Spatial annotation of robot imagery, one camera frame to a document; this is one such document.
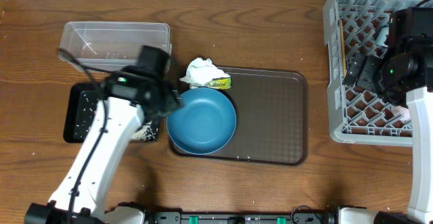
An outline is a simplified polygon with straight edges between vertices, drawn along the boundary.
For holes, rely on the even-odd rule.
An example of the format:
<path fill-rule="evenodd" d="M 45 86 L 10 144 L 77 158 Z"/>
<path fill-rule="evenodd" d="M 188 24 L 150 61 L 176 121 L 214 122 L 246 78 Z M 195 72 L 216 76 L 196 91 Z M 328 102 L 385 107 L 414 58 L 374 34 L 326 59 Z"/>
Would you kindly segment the dark blue bowl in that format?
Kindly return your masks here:
<path fill-rule="evenodd" d="M 231 100 L 216 89 L 200 87 L 181 94 L 184 106 L 167 116 L 170 139 L 190 154 L 214 153 L 226 146 L 237 126 Z"/>

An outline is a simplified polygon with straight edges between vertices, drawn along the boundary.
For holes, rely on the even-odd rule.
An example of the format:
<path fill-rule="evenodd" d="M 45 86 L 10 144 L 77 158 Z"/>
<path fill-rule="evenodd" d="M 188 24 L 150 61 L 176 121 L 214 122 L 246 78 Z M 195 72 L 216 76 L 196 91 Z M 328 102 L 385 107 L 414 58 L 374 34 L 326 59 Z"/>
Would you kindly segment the grey dishwasher rack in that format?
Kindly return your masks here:
<path fill-rule="evenodd" d="M 344 25 L 346 68 L 358 54 L 382 58 L 387 48 L 376 44 L 392 12 L 421 0 L 327 0 L 323 6 L 324 43 L 328 47 L 330 82 L 327 87 L 329 134 L 338 143 L 412 145 L 411 121 L 391 112 L 391 104 L 362 88 L 343 84 L 340 19 Z"/>

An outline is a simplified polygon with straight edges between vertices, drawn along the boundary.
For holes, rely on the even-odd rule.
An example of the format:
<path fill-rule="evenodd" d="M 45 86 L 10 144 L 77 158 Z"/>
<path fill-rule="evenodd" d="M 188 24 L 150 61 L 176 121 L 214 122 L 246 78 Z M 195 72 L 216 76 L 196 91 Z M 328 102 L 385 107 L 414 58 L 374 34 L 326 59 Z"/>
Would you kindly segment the dark brown serving tray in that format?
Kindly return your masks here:
<path fill-rule="evenodd" d="M 308 84 L 297 72 L 224 67 L 237 126 L 229 143 L 205 155 L 190 154 L 171 139 L 180 156 L 297 166 L 308 156 Z"/>

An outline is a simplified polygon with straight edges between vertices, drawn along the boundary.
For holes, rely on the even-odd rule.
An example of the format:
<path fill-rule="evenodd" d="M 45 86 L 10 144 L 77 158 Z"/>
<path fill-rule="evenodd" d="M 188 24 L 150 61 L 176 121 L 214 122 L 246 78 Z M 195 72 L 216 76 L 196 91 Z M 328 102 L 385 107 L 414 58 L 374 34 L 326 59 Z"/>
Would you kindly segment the light blue small bowl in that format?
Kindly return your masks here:
<path fill-rule="evenodd" d="M 382 47 L 388 46 L 388 35 L 389 35 L 389 27 L 383 27 L 378 33 L 378 37 L 376 39 L 376 44 Z"/>

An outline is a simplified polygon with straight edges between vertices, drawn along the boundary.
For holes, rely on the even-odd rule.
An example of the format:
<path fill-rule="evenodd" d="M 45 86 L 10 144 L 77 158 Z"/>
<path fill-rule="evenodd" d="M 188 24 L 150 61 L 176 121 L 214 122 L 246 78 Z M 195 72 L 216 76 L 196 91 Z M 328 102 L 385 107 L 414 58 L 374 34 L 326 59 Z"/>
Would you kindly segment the clear plastic bin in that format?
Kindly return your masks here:
<path fill-rule="evenodd" d="M 60 47 L 84 66 L 121 70 L 136 63 L 141 47 L 171 53 L 170 27 L 151 22 L 68 22 Z"/>

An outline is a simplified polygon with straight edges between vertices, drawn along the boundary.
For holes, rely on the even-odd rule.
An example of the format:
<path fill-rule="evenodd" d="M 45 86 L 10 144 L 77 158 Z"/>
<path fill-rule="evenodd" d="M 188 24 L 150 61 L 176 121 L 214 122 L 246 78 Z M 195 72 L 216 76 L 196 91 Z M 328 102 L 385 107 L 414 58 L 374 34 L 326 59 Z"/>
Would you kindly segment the pale pink cup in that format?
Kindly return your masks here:
<path fill-rule="evenodd" d="M 405 122 L 411 119 L 410 112 L 402 106 L 391 106 L 391 112 L 395 116 L 401 116 L 401 121 Z"/>

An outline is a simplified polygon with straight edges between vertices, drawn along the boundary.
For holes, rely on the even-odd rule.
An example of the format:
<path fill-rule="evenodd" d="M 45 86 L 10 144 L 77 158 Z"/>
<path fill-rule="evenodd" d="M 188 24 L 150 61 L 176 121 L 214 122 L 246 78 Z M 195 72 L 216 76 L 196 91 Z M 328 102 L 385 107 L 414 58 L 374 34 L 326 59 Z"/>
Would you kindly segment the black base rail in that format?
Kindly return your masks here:
<path fill-rule="evenodd" d="M 313 212 L 311 210 L 296 210 L 288 215 L 261 214 L 200 214 L 180 212 L 150 212 L 143 224 L 313 224 L 340 223 L 336 212 Z"/>

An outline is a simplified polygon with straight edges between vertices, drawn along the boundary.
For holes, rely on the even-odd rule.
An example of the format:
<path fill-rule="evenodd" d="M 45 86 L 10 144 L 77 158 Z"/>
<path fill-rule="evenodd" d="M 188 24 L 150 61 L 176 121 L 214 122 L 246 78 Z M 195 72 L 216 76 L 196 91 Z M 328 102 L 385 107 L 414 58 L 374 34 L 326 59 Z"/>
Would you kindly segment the pile of white rice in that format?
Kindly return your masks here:
<path fill-rule="evenodd" d="M 82 143 L 90 131 L 97 110 L 98 97 L 95 91 L 82 91 L 78 97 L 76 116 L 73 122 L 72 141 Z M 159 121 L 149 121 L 133 136 L 133 141 L 151 142 L 158 137 Z"/>

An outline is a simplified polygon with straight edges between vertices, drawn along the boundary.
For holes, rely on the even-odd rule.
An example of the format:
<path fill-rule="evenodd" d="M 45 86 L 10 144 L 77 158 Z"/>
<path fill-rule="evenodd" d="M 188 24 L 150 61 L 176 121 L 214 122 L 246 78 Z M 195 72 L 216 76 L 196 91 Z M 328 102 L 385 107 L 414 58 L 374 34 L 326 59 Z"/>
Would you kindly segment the yellow green wrapper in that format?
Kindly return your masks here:
<path fill-rule="evenodd" d="M 208 87 L 211 89 L 219 89 L 219 90 L 230 89 L 231 88 L 231 77 L 221 78 L 221 79 L 213 79 L 204 85 L 191 84 L 189 86 L 190 89 L 196 89 L 198 87 Z"/>

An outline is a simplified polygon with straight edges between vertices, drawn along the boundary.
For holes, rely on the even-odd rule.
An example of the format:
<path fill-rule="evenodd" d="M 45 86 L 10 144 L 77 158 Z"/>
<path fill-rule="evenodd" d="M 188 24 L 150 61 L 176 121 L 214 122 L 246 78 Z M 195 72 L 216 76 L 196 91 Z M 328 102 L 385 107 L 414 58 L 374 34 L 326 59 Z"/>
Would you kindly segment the crumpled white tissue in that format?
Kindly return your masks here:
<path fill-rule="evenodd" d="M 223 70 L 217 68 L 210 58 L 196 58 L 191 61 L 187 67 L 184 77 L 179 80 L 181 82 L 195 85 L 204 85 L 213 79 L 221 79 L 231 77 Z"/>

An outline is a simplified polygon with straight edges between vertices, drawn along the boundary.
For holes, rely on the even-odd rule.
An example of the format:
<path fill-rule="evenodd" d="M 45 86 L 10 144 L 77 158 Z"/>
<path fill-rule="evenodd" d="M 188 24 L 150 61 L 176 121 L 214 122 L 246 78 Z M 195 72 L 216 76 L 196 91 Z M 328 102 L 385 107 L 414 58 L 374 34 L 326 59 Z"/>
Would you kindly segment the black rectangular tray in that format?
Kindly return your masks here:
<path fill-rule="evenodd" d="M 67 143 L 82 143 L 90 131 L 98 102 L 91 83 L 77 83 L 70 90 L 63 138 Z M 131 138 L 134 142 L 150 143 L 159 136 L 160 121 L 146 123 Z"/>

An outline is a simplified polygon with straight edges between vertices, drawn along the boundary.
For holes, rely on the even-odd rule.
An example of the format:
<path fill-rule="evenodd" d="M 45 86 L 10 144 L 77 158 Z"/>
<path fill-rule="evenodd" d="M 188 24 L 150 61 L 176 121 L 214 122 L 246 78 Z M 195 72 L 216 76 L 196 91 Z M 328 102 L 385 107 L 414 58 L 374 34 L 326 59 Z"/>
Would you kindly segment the wooden chopstick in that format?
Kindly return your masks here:
<path fill-rule="evenodd" d="M 344 25 L 343 20 L 340 19 L 340 36 L 341 36 L 341 46 L 342 46 L 342 69 L 343 69 L 343 80 L 347 74 L 347 68 L 346 68 L 346 52 L 345 52 L 345 42 L 344 42 Z"/>

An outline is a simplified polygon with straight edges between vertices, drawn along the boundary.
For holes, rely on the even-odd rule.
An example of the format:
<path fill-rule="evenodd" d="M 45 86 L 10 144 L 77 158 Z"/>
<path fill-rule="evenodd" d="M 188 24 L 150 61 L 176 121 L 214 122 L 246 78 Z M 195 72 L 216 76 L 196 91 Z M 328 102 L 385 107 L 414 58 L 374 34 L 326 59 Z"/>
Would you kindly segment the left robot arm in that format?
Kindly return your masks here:
<path fill-rule="evenodd" d="M 167 52 L 144 45 L 133 65 L 109 72 L 100 83 L 89 78 L 98 97 L 89 132 L 48 203 L 32 203 L 25 223 L 146 222 L 145 210 L 135 204 L 107 211 L 106 198 L 132 136 L 183 105 L 164 77 L 169 60 Z"/>

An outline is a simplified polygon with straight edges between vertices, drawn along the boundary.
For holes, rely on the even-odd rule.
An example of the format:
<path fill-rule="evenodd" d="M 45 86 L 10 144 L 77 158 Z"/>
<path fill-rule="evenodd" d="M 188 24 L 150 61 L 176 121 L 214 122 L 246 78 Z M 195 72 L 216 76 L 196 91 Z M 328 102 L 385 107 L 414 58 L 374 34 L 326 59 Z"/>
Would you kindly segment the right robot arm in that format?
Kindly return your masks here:
<path fill-rule="evenodd" d="M 409 7 L 391 14 L 383 58 L 357 54 L 344 78 L 408 108 L 412 123 L 413 180 L 405 218 L 432 222 L 432 8 Z"/>

